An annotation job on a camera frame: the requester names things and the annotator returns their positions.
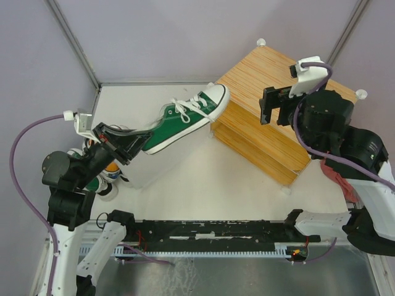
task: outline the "sneaker sole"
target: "sneaker sole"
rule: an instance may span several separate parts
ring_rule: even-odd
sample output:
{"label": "sneaker sole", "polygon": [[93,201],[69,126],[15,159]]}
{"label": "sneaker sole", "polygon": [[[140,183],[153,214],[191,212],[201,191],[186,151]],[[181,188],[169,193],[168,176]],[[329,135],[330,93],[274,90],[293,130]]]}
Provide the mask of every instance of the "sneaker sole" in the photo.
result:
{"label": "sneaker sole", "polygon": [[[227,108],[228,103],[224,104],[223,107],[221,106],[223,97],[225,96],[226,92],[226,88],[224,85],[222,85],[224,92],[223,95],[218,103],[218,107],[209,114],[210,117],[215,118],[215,120],[217,120],[217,118],[219,116],[221,116],[221,114],[225,111],[225,109]],[[153,155],[156,154],[158,152],[160,152],[161,150],[165,149],[167,146],[173,144],[174,142],[178,141],[179,139],[182,139],[183,137],[189,135],[190,133],[192,133],[193,131],[197,131],[198,129],[202,128],[203,126],[205,126],[206,124],[210,123],[210,120],[208,120],[207,118],[203,118],[202,120],[200,120],[199,122],[195,123],[194,125],[191,125],[189,128],[184,129],[182,132],[175,134],[174,136],[168,138],[166,141],[156,145],[155,147],[144,151],[145,153],[149,154],[149,155]]]}

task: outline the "wooden block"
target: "wooden block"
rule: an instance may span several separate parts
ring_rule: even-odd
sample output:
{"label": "wooden block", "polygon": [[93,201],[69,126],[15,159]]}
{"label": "wooden block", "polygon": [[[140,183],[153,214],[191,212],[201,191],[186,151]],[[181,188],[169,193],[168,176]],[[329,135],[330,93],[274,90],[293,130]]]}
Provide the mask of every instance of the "wooden block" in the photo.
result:
{"label": "wooden block", "polygon": [[306,150],[299,144],[270,125],[260,125],[258,118],[232,101],[217,122],[246,138],[291,171],[303,170],[310,161]]}
{"label": "wooden block", "polygon": [[[235,65],[217,82],[228,86],[231,99],[249,113],[260,117],[259,99],[264,89],[270,86],[284,88],[295,84],[289,73],[289,66],[295,61],[267,46],[257,47],[243,60]],[[326,87],[334,89],[343,98],[356,101],[355,92],[341,84],[330,80]],[[270,125],[288,138],[297,142],[294,131],[290,126],[278,126],[278,109],[273,110]]]}
{"label": "wooden block", "polygon": [[279,183],[290,185],[296,179],[297,174],[225,125],[217,125],[214,133],[218,140],[231,147]]}

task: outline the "cable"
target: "cable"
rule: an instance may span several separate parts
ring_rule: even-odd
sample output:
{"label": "cable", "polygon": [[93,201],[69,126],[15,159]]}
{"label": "cable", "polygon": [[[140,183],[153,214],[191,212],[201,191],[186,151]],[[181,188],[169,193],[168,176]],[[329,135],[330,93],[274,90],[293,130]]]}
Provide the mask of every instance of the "cable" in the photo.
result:
{"label": "cable", "polygon": [[297,261],[295,261],[295,263],[297,263],[297,264],[305,264],[305,263],[312,263],[312,262],[315,262],[315,261],[319,261],[319,260],[321,260],[322,258],[324,258],[324,257],[327,257],[334,249],[335,249],[335,245],[336,245],[336,242],[338,241],[338,238],[337,237],[335,237],[334,239],[333,239],[333,242],[331,243],[331,245],[329,246],[329,248],[328,248],[328,250],[326,250],[326,252],[324,253],[324,254],[322,254],[322,255],[320,255],[320,256],[318,256],[318,257],[315,257],[315,258],[313,258],[313,259],[310,259],[310,260],[305,260],[305,261],[302,261],[302,262],[297,262]]}
{"label": "cable", "polygon": [[[332,76],[332,73],[333,73],[333,69],[329,65],[324,64],[324,63],[306,62],[306,63],[302,63],[301,66],[302,67],[322,67],[322,68],[326,68],[328,70],[328,75],[322,81],[320,81],[319,84],[316,85],[316,87],[314,87],[312,90],[310,90],[307,94],[312,94],[314,91],[318,90],[321,86],[323,86],[325,83],[327,83],[329,78]],[[294,131],[295,131],[296,138],[299,141],[300,145],[303,148],[305,148],[305,150],[309,151],[311,154],[315,154],[315,155],[318,155],[318,156],[321,156],[321,157],[326,157],[326,158],[334,160],[334,161],[336,161],[338,163],[342,163],[343,165],[347,165],[347,166],[349,166],[349,167],[351,167],[351,168],[363,173],[364,175],[368,176],[369,178],[371,178],[371,179],[373,179],[373,180],[375,180],[377,182],[380,182],[381,184],[384,184],[384,185],[388,186],[392,191],[395,192],[395,184],[393,184],[393,183],[391,183],[391,182],[389,182],[389,181],[387,181],[387,180],[375,175],[374,173],[372,173],[371,171],[366,170],[365,168],[361,167],[360,165],[358,165],[358,164],[356,164],[356,163],[354,163],[354,162],[352,162],[352,161],[350,161],[350,160],[348,160],[348,159],[346,159],[344,157],[339,157],[339,156],[331,155],[331,154],[328,154],[328,153],[320,152],[318,150],[315,150],[315,149],[307,146],[303,142],[303,140],[301,138],[301,135],[299,133],[299,129],[297,128],[297,116],[299,115],[300,107],[301,107],[301,104],[302,104],[303,100],[304,100],[304,98],[297,105],[297,107],[295,109],[295,113],[294,113],[294,118],[293,118],[293,128],[294,128]]]}
{"label": "cable", "polygon": [[96,226],[97,226],[99,229],[101,229],[101,230],[104,230],[104,226],[106,225],[105,223],[104,223],[103,227],[100,227],[100,225],[99,225],[99,218],[100,218],[100,216],[103,215],[103,214],[106,214],[106,215],[107,215],[107,218],[109,217],[109,214],[108,214],[108,213],[102,212],[102,213],[99,214],[99,216],[96,218]]}
{"label": "cable", "polygon": [[28,205],[30,210],[32,210],[33,213],[40,219],[40,221],[43,222],[45,227],[47,227],[49,234],[52,238],[53,245],[54,245],[54,256],[52,258],[51,272],[49,273],[47,296],[51,296],[51,294],[52,294],[52,283],[54,281],[57,256],[59,254],[59,246],[57,243],[57,236],[56,236],[55,230],[47,222],[46,218],[37,210],[37,208],[32,204],[32,202],[28,199],[28,197],[25,195],[22,188],[20,187],[17,176],[15,174],[14,157],[15,157],[15,150],[17,148],[17,145],[18,145],[20,139],[22,138],[22,136],[27,131],[29,131],[30,129],[34,128],[36,125],[39,125],[41,123],[55,120],[55,119],[61,119],[61,118],[63,118],[63,115],[55,115],[55,116],[47,117],[44,119],[37,120],[37,121],[33,122],[32,124],[28,125],[26,128],[24,128],[16,137],[16,139],[14,140],[14,143],[12,143],[11,151],[10,151],[10,159],[9,159],[9,168],[10,168],[11,179],[12,179],[12,182],[13,182],[17,192],[19,193],[19,195],[21,196],[23,201]]}
{"label": "cable", "polygon": [[125,261],[125,260],[119,260],[118,258],[116,258],[115,260],[119,263],[126,263],[126,264],[129,264],[129,263],[131,263],[131,264],[134,264],[134,263],[157,263],[157,264],[162,264],[162,265],[173,265],[173,263],[171,263],[169,261],[152,259],[152,258],[148,257],[147,255],[145,255],[144,253],[140,252],[139,250],[136,250],[135,248],[130,247],[129,245],[119,244],[118,246],[127,248],[127,249],[131,250],[132,252],[134,252],[146,259],[146,261],[134,261],[134,260],[133,261]]}

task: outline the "white shoelace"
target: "white shoelace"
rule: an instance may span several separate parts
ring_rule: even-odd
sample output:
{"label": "white shoelace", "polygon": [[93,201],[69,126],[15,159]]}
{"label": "white shoelace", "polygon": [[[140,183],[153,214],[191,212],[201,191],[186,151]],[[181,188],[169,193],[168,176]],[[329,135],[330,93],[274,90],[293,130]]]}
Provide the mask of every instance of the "white shoelace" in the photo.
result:
{"label": "white shoelace", "polygon": [[201,106],[198,102],[201,102],[203,104],[203,107],[207,107],[207,102],[202,97],[199,97],[199,95],[193,96],[193,98],[188,101],[178,101],[176,98],[173,98],[171,102],[175,105],[175,113],[180,113],[183,123],[189,123],[191,121],[190,117],[185,113],[186,108],[190,109],[190,111],[202,115],[203,117],[206,117],[211,122],[215,121],[206,113],[200,110]]}

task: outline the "metal frame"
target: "metal frame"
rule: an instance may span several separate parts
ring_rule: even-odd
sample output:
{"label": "metal frame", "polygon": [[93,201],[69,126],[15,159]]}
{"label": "metal frame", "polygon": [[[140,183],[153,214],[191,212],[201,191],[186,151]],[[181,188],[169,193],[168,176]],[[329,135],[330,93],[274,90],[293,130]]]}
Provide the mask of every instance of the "metal frame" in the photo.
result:
{"label": "metal frame", "polygon": [[89,79],[91,80],[93,86],[98,90],[100,88],[101,82],[96,78],[94,71],[91,65],[86,58],[80,43],[78,42],[77,38],[73,34],[70,29],[69,24],[66,21],[66,18],[63,12],[60,9],[59,4],[56,0],[45,0],[45,3],[49,7],[52,15],[56,19],[57,23],[60,26],[60,29],[63,31],[67,41],[69,42],[70,47],[72,48],[73,52],[75,53],[77,59],[80,61],[82,67],[85,69],[86,74],[88,74]]}
{"label": "metal frame", "polygon": [[352,32],[356,28],[359,20],[362,18],[362,15],[366,11],[369,3],[371,0],[358,0],[357,4],[355,5],[354,9],[351,12],[350,18],[347,21],[347,25],[343,29],[341,36],[339,37],[338,41],[336,42],[334,48],[332,49],[327,64],[332,65],[335,64],[336,60],[338,59],[341,51],[345,47],[346,43],[348,42]]}

